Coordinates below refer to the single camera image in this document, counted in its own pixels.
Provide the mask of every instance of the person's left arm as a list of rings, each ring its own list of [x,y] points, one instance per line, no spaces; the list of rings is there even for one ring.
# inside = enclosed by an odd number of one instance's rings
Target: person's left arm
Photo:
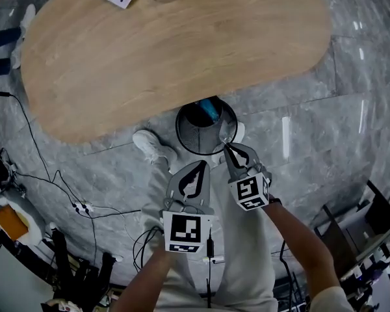
[[[114,306],[114,312],[153,312],[163,282],[175,262],[173,252],[164,250],[160,243],[149,261],[123,291]]]

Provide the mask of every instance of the trousers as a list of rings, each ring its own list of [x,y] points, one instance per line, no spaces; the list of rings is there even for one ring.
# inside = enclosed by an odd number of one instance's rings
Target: trousers
[[[160,226],[159,210],[163,209],[169,180],[165,158],[152,165],[149,182],[149,202],[142,208],[144,231]],[[226,163],[211,170],[211,201],[224,232],[225,269],[221,284],[212,300],[213,307],[234,311],[277,311],[273,297],[275,273],[265,237],[265,213],[258,209],[243,211],[228,189]],[[151,252],[156,242],[149,244]],[[187,256],[179,253],[170,269],[157,301],[156,310],[206,308],[206,301],[196,292],[189,272]]]
[[[89,267],[88,261],[82,261],[74,276],[68,261],[64,234],[54,230],[52,240],[55,245],[55,261],[60,281],[60,290],[55,293],[54,298],[63,298],[77,304],[84,312],[92,312],[109,288],[115,259],[110,254],[104,253],[99,274],[98,268]]]
[[[0,31],[0,47],[16,42],[21,36],[21,29],[11,28]],[[0,59],[0,75],[7,75],[10,73],[11,63],[9,58]]]

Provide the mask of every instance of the wooden table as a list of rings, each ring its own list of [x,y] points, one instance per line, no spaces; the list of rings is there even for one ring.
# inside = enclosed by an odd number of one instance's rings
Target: wooden table
[[[50,0],[21,72],[45,131],[85,142],[184,104],[307,71],[331,34],[323,0]]]

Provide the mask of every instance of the black pants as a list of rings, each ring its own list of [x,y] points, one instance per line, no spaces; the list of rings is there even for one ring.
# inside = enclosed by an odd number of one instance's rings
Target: black pants
[[[109,288],[115,258],[104,253],[103,266],[99,274],[98,268],[90,267],[88,261],[82,261],[74,276],[68,261],[64,234],[54,230],[52,239],[55,245],[55,261],[60,281],[60,290],[55,293],[54,298],[69,300],[81,307],[84,312],[91,312]]]
[[[12,42],[16,42],[21,35],[20,28],[12,28],[0,31],[0,47]],[[0,75],[7,75],[10,73],[11,65],[9,58],[0,59]]]

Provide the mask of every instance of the forearm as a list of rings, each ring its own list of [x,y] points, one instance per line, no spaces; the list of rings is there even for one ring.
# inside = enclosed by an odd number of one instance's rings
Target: forearm
[[[279,203],[271,203],[263,210],[304,268],[312,297],[328,287],[339,285],[329,249],[308,227]]]
[[[114,312],[152,312],[174,261],[174,254],[166,252],[160,245],[123,291]]]

